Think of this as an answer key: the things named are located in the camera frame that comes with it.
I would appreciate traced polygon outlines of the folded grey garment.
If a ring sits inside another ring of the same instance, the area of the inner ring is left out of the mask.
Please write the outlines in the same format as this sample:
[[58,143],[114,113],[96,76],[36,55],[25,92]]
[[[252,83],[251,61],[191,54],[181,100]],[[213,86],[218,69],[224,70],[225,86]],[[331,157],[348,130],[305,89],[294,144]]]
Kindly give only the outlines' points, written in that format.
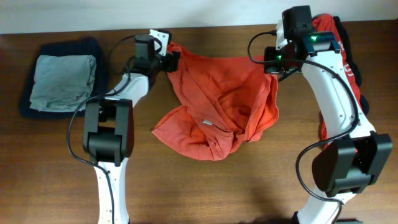
[[92,55],[40,55],[29,98],[30,108],[54,113],[75,111],[90,97],[95,71],[96,58]]

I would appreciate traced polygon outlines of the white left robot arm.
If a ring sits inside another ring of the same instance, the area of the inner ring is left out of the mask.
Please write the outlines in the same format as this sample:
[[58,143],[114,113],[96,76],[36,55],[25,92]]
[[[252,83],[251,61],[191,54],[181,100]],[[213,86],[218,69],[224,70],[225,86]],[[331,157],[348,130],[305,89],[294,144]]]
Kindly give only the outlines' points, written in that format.
[[85,106],[83,148],[94,163],[98,183],[99,223],[129,223],[126,170],[134,147],[133,107],[149,92],[149,78],[178,69],[180,53],[157,55],[144,74],[126,72],[102,100]]

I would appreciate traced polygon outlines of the red garment with white letters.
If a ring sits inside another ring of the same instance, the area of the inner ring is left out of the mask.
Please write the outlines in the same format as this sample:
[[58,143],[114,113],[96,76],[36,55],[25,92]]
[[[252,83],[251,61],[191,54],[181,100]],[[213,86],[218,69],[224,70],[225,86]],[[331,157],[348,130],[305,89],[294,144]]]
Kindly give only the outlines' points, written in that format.
[[351,69],[349,68],[348,64],[345,62],[345,58],[346,58],[345,48],[343,47],[342,40],[341,40],[340,35],[339,35],[339,33],[338,33],[337,29],[336,29],[333,17],[334,16],[332,16],[331,14],[320,14],[320,15],[317,15],[317,16],[315,16],[313,18],[313,26],[319,32],[331,31],[332,33],[334,33],[334,35],[336,37],[336,41],[337,41],[337,43],[339,44],[339,46],[341,48],[341,55],[342,55],[342,59],[343,59],[343,68],[345,70],[346,77],[347,77],[347,79],[349,81],[351,89],[354,92],[355,98],[356,98],[357,102],[359,103],[359,93],[357,92],[358,88],[357,88],[355,82],[353,81],[353,78],[350,79],[347,76],[347,73],[349,75],[352,75],[352,73],[350,72]]

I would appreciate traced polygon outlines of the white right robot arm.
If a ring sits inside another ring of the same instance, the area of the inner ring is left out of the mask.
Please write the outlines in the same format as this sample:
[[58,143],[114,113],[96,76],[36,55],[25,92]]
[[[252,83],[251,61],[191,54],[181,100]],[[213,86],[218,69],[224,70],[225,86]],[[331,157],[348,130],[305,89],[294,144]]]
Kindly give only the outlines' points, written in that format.
[[392,151],[388,134],[378,134],[362,111],[343,68],[341,48],[332,32],[285,38],[273,30],[276,47],[264,65],[299,69],[310,84],[325,123],[326,139],[298,156],[324,145],[312,162],[315,188],[292,217],[294,223],[339,223],[345,203],[377,182]]

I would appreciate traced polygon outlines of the orange t-shirt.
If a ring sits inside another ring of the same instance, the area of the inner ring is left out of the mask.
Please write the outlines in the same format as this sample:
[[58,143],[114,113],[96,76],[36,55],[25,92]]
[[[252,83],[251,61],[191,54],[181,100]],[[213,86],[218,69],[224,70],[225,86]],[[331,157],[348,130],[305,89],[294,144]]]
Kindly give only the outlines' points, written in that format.
[[209,58],[172,42],[178,69],[168,73],[181,105],[152,134],[177,153],[219,161],[244,142],[258,141],[279,119],[278,81],[247,57]]

